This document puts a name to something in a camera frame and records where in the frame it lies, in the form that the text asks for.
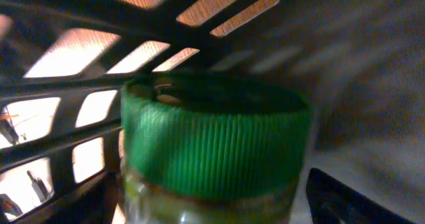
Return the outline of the green lid glass jar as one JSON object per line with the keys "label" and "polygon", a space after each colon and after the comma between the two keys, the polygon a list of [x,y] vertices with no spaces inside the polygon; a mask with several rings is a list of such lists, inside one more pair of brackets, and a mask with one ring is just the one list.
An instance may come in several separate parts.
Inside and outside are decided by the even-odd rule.
{"label": "green lid glass jar", "polygon": [[128,223],[287,223],[313,118],[296,91],[154,72],[121,91]]}

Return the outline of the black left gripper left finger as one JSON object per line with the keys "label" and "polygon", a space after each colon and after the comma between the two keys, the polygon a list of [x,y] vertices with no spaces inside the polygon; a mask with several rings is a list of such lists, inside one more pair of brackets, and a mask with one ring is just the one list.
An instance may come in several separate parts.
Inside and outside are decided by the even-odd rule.
{"label": "black left gripper left finger", "polygon": [[102,172],[35,208],[14,223],[111,223],[119,199],[117,175]]}

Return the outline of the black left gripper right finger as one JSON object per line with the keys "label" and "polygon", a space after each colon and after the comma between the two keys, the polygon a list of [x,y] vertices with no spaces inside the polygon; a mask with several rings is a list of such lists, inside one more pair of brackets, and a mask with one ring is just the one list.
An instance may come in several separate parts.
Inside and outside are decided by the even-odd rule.
{"label": "black left gripper right finger", "polygon": [[310,169],[305,192],[314,224],[413,224],[317,168]]}

